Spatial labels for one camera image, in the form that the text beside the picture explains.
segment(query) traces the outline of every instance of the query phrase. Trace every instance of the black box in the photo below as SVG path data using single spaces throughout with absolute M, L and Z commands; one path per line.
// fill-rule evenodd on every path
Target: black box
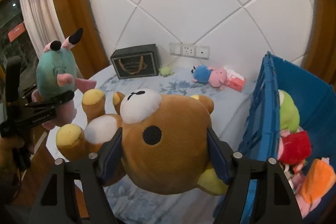
M 160 62 L 155 44 L 121 48 L 111 55 L 119 79 L 157 76 Z

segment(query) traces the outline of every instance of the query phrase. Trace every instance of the metal screw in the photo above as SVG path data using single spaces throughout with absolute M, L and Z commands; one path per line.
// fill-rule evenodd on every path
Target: metal screw
M 243 157 L 242 153 L 240 153 L 240 152 L 234 152 L 234 153 L 233 153 L 233 156 L 234 156 L 236 159 L 240 159 L 240 158 Z
M 97 158 L 98 157 L 98 154 L 96 153 L 96 152 L 91 152 L 90 154 L 89 154 L 89 158 L 90 159 L 95 159 L 95 158 Z
M 63 162 L 62 158 L 55 159 L 55 164 L 60 165 Z
M 277 163 L 277 160 L 276 160 L 275 158 L 269 158 L 269 159 L 268 159 L 268 162 L 269 162 L 270 164 L 276 164 L 276 163 Z

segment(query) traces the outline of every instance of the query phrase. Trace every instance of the blue plastic crate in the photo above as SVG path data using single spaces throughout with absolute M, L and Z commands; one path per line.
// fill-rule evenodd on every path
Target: blue plastic crate
M 316 157 L 330 157 L 336 167 L 336 98 L 332 87 L 302 68 L 277 56 L 263 58 L 251 101 L 246 132 L 239 151 L 251 159 L 277 158 L 279 140 L 278 89 L 288 92 L 300 113 L 300 126 L 307 131 L 312 144 L 312 155 L 307 159 L 309 169 Z M 251 181 L 241 223 L 249 223 L 256 181 Z M 336 186 L 322 198 L 320 205 L 305 219 L 312 223 L 331 202 Z

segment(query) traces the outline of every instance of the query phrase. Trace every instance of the brown bear plush toy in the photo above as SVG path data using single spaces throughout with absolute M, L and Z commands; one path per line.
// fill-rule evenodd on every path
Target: brown bear plush toy
M 111 180 L 126 174 L 138 187 L 157 194 L 178 194 L 195 187 L 212 195 L 226 193 L 217 178 L 207 145 L 213 101 L 204 95 L 161 95 L 140 89 L 113 95 L 116 114 L 105 114 L 105 95 L 89 90 L 82 106 L 88 117 L 83 131 L 68 124 L 59 129 L 56 144 L 68 160 L 99 150 L 121 126 L 122 159 Z

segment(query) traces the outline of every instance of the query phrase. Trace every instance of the beige curtain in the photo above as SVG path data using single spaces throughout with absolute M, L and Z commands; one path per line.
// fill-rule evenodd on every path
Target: beige curtain
M 28 35 L 38 58 L 43 53 L 44 46 L 59 39 L 47 0 L 20 0 L 22 15 Z

